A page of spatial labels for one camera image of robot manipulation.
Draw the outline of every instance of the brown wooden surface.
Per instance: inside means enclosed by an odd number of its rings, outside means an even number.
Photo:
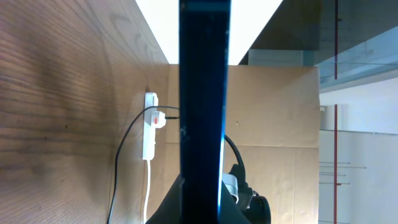
[[[0,223],[105,223],[115,149],[167,69],[133,0],[0,0]],[[142,219],[141,128],[113,223]]]

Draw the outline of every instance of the wooden floor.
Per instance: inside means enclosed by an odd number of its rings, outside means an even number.
[[[105,223],[115,149],[167,72],[133,0],[0,0],[0,223]],[[141,128],[113,223],[142,219]]]

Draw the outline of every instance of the dark blue vertical bar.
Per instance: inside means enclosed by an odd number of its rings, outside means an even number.
[[[181,223],[218,223],[231,0],[180,0]]]

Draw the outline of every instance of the white plug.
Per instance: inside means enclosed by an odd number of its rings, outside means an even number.
[[[156,93],[145,94],[145,108],[157,106],[159,99]],[[142,159],[152,160],[155,156],[155,130],[166,124],[165,113],[151,108],[144,112],[144,136],[142,143]]]

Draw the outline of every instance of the white cable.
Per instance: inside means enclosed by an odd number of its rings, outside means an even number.
[[[147,160],[148,165],[148,183],[147,183],[147,195],[145,196],[144,202],[144,223],[147,222],[147,208],[148,208],[148,198],[149,198],[149,189],[150,189],[150,160]]]

